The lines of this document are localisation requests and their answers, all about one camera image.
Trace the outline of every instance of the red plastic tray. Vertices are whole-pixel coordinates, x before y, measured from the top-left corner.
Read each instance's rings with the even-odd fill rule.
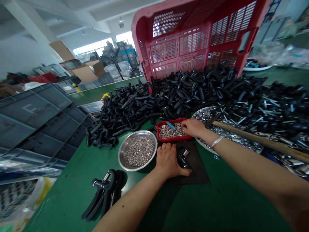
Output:
[[[178,70],[212,68],[225,60],[240,76],[269,4],[270,0],[166,0],[138,10],[132,36],[146,81]]]
[[[175,119],[175,120],[171,120],[168,121],[170,123],[177,123],[177,122],[182,122],[184,120],[187,119]],[[186,140],[190,140],[192,138],[192,136],[190,135],[186,135],[186,136],[180,136],[180,137],[175,137],[175,138],[169,138],[169,139],[159,139],[159,127],[162,125],[165,125],[167,121],[163,121],[163,122],[158,122],[157,123],[157,138],[161,143],[168,143],[168,142],[180,142],[180,141],[186,141]]]

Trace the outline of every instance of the wooden handle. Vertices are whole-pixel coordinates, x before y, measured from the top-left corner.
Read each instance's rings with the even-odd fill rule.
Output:
[[[230,131],[230,132],[233,132],[235,134],[238,134],[242,137],[245,137],[251,141],[254,141],[254,142],[258,142],[266,147],[269,147],[269,148],[272,148],[274,150],[277,150],[277,151],[280,151],[284,154],[288,154],[292,157],[294,157],[295,159],[297,160],[300,160],[304,163],[307,163],[309,164],[309,155],[306,154],[306,153],[303,153],[301,151],[298,151],[298,150],[295,150],[293,148],[290,148],[288,146],[285,146],[284,144],[281,144],[281,143],[278,143],[278,142],[274,142],[272,140],[268,140],[268,139],[265,139],[263,137],[260,137],[260,136],[257,136],[257,135],[254,135],[254,134],[250,134],[248,132],[245,132],[243,130],[239,130],[235,127],[232,127],[232,126],[229,126],[225,123],[221,123],[221,122],[218,122],[218,121],[214,121],[212,123],[213,125],[217,126],[217,127],[220,127],[222,129],[225,129],[227,131]]]

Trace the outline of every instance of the blue tool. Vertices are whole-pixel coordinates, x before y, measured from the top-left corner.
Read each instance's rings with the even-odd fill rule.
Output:
[[[166,124],[167,124],[170,128],[172,128],[173,130],[175,130],[175,127],[174,127],[171,123],[166,122]]]

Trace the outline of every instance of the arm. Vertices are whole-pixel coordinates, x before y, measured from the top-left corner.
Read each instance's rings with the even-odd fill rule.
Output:
[[[212,145],[219,137],[201,121],[188,119],[184,131]],[[228,139],[222,139],[214,150],[241,178],[267,197],[295,229],[300,213],[309,209],[309,183],[287,169]]]
[[[164,182],[175,176],[189,176],[190,173],[191,170],[182,169],[178,165],[176,145],[164,143],[158,148],[156,167],[116,202],[93,232],[135,231]]]

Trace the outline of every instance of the hammer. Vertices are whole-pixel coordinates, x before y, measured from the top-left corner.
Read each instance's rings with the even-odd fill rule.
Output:
[[[271,140],[268,140],[268,139],[265,139],[263,137],[260,137],[260,136],[257,136],[257,135],[254,135],[254,134],[250,134],[248,132],[245,132],[243,130],[240,130],[240,129],[237,129],[235,127],[232,127],[232,126],[229,126],[228,124],[225,124],[225,123],[221,123],[221,122],[218,122],[216,121],[218,118],[219,118],[220,114],[217,114],[215,116],[213,116],[212,118],[210,118],[205,127],[206,128],[209,128],[211,125],[215,125],[217,127],[220,127],[222,129],[225,129],[229,132],[233,132],[237,135],[240,135],[242,137],[245,137],[251,141],[254,141],[254,142],[258,142],[266,147],[269,147],[269,148],[272,148],[276,151],[279,151],[279,152],[282,152],[284,154],[288,154],[292,157],[294,157],[295,159],[297,160],[300,160],[306,164],[309,164],[309,155],[306,154],[306,153],[303,153],[301,151],[298,151],[298,150],[295,150],[293,148],[290,148],[282,143],[279,143],[279,142],[274,142],[274,141],[271,141]]]

